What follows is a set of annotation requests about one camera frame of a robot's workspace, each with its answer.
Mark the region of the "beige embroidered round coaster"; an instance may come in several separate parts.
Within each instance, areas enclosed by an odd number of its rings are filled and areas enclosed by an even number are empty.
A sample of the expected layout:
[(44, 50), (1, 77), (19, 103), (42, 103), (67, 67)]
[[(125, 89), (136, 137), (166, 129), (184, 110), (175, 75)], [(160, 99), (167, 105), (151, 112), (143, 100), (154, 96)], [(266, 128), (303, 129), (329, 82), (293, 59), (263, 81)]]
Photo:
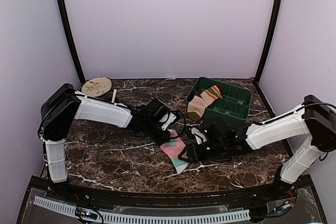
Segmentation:
[(99, 97), (106, 94), (112, 88), (112, 82), (107, 77), (97, 77), (88, 80), (81, 87), (81, 92), (90, 97)]

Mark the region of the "pink patterned sock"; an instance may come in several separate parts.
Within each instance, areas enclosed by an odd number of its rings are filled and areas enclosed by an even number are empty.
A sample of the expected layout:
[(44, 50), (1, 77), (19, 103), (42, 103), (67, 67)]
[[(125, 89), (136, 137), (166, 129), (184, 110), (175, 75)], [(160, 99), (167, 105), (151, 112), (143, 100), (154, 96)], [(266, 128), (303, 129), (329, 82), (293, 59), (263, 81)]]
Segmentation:
[(162, 144), (160, 146), (161, 150), (170, 158), (173, 166), (176, 169), (177, 174), (181, 174), (188, 167), (189, 163), (178, 158), (178, 155), (186, 146), (180, 137), (177, 136), (175, 130), (169, 130), (170, 137), (173, 139)]

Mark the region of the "right black frame post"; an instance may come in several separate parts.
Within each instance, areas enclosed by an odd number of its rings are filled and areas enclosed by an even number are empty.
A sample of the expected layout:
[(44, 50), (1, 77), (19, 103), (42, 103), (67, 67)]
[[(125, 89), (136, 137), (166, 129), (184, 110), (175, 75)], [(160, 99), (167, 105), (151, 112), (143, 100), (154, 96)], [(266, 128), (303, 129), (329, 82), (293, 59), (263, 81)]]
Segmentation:
[(264, 43), (263, 50), (260, 56), (258, 68), (254, 76), (254, 81), (256, 85), (259, 85), (259, 82), (263, 75), (264, 68), (266, 66), (266, 61), (267, 61), (267, 58), (270, 52), (272, 40), (273, 40), (274, 33), (276, 30), (276, 24), (278, 20), (279, 11), (280, 11), (280, 5), (281, 5), (281, 0), (274, 0), (272, 11), (271, 11), (271, 16), (270, 16), (270, 21), (269, 21), (269, 26), (268, 26), (268, 30), (267, 30), (267, 34), (265, 38), (265, 43)]

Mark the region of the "wooden stick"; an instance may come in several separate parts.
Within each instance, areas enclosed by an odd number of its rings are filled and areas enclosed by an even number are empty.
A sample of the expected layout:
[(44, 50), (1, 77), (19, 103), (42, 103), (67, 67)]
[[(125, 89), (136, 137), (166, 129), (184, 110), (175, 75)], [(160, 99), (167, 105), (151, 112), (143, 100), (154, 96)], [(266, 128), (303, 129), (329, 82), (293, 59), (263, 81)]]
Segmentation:
[(111, 102), (112, 102), (112, 103), (115, 102), (116, 95), (117, 95), (117, 89), (114, 89), (114, 90), (113, 90), (113, 94), (112, 94), (112, 98), (111, 98)]

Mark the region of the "black front rail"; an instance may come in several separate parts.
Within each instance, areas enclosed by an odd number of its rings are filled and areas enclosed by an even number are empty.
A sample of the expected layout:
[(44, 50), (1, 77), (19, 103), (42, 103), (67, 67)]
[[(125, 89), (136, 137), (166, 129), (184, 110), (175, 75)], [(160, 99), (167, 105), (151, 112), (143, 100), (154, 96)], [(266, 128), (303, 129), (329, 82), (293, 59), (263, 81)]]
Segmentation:
[(67, 187), (67, 196), (74, 197), (80, 203), (95, 207), (107, 207), (120, 205), (130, 207), (159, 207), (182, 208), (201, 207), (220, 204), (233, 206), (260, 205), (272, 201), (272, 198), (257, 195), (259, 189), (267, 189), (267, 186), (259, 186), (247, 189), (234, 189), (207, 193), (129, 193), (113, 190), (88, 188), (76, 185)]

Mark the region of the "dark blue mug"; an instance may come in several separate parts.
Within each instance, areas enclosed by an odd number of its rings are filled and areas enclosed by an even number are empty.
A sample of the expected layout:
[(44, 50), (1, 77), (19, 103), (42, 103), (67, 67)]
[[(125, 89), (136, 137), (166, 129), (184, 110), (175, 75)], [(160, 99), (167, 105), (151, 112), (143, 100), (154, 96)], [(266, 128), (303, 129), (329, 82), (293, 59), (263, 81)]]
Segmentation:
[(105, 100), (106, 101), (108, 101), (108, 102), (112, 102), (112, 103), (118, 103), (118, 99), (117, 98), (115, 98), (114, 100), (112, 99), (112, 97), (107, 97), (107, 98), (105, 98)]

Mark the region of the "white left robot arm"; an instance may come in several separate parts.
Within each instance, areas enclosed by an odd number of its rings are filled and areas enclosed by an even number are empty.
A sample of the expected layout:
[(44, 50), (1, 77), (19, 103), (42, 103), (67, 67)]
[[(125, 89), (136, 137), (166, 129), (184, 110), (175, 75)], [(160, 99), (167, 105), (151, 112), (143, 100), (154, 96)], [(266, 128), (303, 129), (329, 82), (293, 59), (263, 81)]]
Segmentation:
[(41, 124), (37, 135), (44, 145), (44, 161), (53, 191), (63, 201), (74, 197), (74, 189), (66, 181), (65, 142), (74, 120), (110, 124), (135, 134), (149, 137), (160, 146), (172, 136), (168, 127), (185, 118), (182, 112), (171, 110), (154, 98), (147, 105), (131, 106), (90, 97), (62, 85), (41, 107)]

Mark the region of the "green compartment tray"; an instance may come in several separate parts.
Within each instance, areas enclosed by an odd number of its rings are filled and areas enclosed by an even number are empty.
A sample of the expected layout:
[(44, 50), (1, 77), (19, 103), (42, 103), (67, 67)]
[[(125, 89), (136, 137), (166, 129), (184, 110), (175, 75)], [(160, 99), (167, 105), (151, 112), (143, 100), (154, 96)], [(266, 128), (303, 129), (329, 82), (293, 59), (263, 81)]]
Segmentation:
[(241, 127), (249, 117), (252, 100), (252, 92), (232, 84), (220, 82), (206, 77), (200, 77), (194, 83), (191, 91), (186, 97), (186, 102), (190, 102), (195, 93), (202, 93), (212, 86), (222, 86), (221, 98), (209, 105), (204, 112), (203, 118), (217, 116), (233, 128)]

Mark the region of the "left black frame post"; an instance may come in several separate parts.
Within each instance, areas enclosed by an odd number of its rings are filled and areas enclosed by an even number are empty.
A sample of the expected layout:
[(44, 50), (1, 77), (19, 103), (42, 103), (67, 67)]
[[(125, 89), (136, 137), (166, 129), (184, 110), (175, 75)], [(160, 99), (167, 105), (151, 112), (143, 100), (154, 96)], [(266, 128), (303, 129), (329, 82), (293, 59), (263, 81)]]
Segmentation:
[(57, 4), (58, 4), (60, 17), (61, 17), (62, 26), (63, 26), (64, 33), (65, 33), (65, 36), (66, 36), (66, 41), (67, 41), (67, 44), (68, 44), (68, 48), (69, 48), (69, 51), (70, 51), (70, 55), (71, 55), (73, 65), (74, 65), (75, 70), (76, 70), (77, 77), (78, 77), (80, 83), (84, 84), (86, 82), (86, 79), (85, 79), (85, 75), (84, 75), (84, 72), (83, 72), (83, 69), (82, 69), (82, 66), (81, 66), (81, 63), (80, 63), (78, 53), (77, 53), (75, 41), (74, 41), (74, 38), (73, 38), (73, 35), (72, 35), (70, 22), (69, 22), (69, 17), (68, 17), (67, 8), (66, 8), (66, 2), (65, 2), (65, 0), (57, 0)]

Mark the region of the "black frame post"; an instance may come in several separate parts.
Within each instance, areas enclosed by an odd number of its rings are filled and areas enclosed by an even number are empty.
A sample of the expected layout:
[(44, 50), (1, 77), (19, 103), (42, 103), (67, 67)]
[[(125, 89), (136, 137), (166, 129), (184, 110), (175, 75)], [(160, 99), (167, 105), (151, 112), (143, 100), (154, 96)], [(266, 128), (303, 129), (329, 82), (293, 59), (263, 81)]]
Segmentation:
[(66, 41), (67, 41), (67, 44), (68, 44), (68, 48), (69, 48), (69, 51), (70, 51), (70, 55), (71, 55), (73, 65), (74, 65), (75, 70), (76, 70), (77, 77), (78, 77), (80, 83), (84, 84), (86, 82), (86, 79), (85, 79), (85, 75), (84, 75), (84, 72), (83, 72), (83, 69), (82, 69), (82, 66), (81, 66), (81, 63), (80, 63), (78, 53), (77, 53), (75, 41), (74, 41), (74, 38), (73, 38), (73, 35), (72, 35), (70, 22), (69, 22), (69, 17), (68, 17), (67, 8), (66, 8), (66, 2), (65, 2), (65, 0), (57, 0), (57, 4), (58, 4), (60, 17), (61, 17), (62, 26), (63, 26), (64, 33), (65, 33), (65, 36), (66, 36)]
[(269, 21), (269, 26), (268, 26), (268, 30), (267, 30), (267, 34), (265, 38), (265, 43), (264, 43), (263, 50), (260, 56), (258, 68), (254, 76), (254, 81), (256, 85), (259, 85), (259, 82), (263, 75), (264, 68), (266, 66), (266, 61), (267, 61), (267, 58), (270, 52), (272, 40), (273, 40), (274, 33), (276, 30), (276, 24), (278, 20), (279, 11), (280, 11), (280, 5), (281, 5), (281, 0), (274, 0), (272, 11), (271, 11), (271, 16), (270, 16), (270, 21)]

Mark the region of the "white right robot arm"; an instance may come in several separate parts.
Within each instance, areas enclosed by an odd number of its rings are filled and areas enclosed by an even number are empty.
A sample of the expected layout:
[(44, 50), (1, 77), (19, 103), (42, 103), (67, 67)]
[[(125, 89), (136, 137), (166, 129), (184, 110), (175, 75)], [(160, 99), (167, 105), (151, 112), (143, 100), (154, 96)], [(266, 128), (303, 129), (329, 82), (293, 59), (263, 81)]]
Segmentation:
[(221, 118), (211, 117), (200, 127), (191, 128), (190, 133), (196, 143), (187, 144), (178, 155), (189, 163), (218, 154), (232, 158), (287, 138), (305, 136), (290, 160), (278, 169), (274, 184), (268, 187), (269, 197), (278, 200), (316, 160), (335, 151), (335, 105), (307, 95), (294, 109), (263, 122), (235, 129)]

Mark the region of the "beige striped sock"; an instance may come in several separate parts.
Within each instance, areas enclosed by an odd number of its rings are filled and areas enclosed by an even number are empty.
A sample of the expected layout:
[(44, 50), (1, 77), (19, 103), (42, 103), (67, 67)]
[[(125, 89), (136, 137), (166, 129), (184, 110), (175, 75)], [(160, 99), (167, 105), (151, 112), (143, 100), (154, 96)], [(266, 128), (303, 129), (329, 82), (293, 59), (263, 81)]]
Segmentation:
[(187, 116), (192, 121), (199, 121), (205, 113), (205, 110), (214, 101), (222, 98), (221, 85), (212, 86), (202, 93), (196, 92), (193, 99), (188, 103)]

